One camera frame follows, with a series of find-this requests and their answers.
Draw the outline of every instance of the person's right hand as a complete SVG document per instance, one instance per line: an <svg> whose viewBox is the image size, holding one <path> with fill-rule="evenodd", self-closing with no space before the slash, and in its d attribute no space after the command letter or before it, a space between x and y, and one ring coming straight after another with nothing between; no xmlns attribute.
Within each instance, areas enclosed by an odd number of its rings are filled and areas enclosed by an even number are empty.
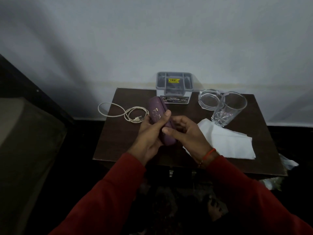
<svg viewBox="0 0 313 235"><path fill-rule="evenodd" d="M186 116L173 116L171 119L177 129L181 129L184 133L168 127L164 127L162 132L180 141L193 159L200 163L202 158L213 148L205 139L199 126ZM204 166L207 166L216 156L218 156L216 152L211 153L203 162Z"/></svg>

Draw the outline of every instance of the white tissue paper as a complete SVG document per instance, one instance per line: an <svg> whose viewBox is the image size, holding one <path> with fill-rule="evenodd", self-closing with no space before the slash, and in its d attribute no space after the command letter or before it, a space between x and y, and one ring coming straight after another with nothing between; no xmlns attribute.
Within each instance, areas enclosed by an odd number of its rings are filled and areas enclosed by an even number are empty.
<svg viewBox="0 0 313 235"><path fill-rule="evenodd" d="M209 144L225 158L255 159L252 138L246 134L222 128L208 119L201 120L198 126Z"/></svg>

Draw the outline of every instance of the hand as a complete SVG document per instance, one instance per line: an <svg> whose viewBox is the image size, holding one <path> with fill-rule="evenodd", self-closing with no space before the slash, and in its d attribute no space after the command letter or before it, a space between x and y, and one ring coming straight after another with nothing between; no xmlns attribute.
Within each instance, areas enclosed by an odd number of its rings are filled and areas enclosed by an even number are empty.
<svg viewBox="0 0 313 235"><path fill-rule="evenodd" d="M153 125L149 122L151 119L149 115L143 119L138 136L127 151L137 158L143 166L157 154L159 147L163 145L158 136L163 125L170 119L170 116L171 111L167 110L159 121Z"/></svg>
<svg viewBox="0 0 313 235"><path fill-rule="evenodd" d="M162 132L180 141L193 159L197 163L200 163L202 158L213 149L212 146L208 143L198 125L191 119L186 116L173 116L172 121L175 123L177 129L182 130L184 133L167 127L164 127ZM218 153L213 152L203 162L203 165L207 167L217 156Z"/></svg>

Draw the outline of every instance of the yellow price sticker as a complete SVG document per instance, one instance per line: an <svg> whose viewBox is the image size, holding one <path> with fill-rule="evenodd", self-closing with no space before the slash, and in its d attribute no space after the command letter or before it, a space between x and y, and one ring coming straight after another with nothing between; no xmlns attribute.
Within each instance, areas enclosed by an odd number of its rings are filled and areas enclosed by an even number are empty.
<svg viewBox="0 0 313 235"><path fill-rule="evenodd" d="M179 83L179 80L180 80L179 78L169 78L168 82L169 83Z"/></svg>

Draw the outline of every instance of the person's left hand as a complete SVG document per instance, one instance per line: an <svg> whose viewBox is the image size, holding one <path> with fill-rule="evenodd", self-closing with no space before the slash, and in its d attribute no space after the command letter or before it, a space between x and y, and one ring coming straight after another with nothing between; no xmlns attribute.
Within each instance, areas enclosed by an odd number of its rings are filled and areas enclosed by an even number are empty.
<svg viewBox="0 0 313 235"><path fill-rule="evenodd" d="M163 125L169 121L170 116L171 111L167 110L159 121L153 125L149 122L149 115L143 119L138 136L127 151L137 158L143 166L145 166L147 162L157 154L159 147L163 145L158 136Z"/></svg>

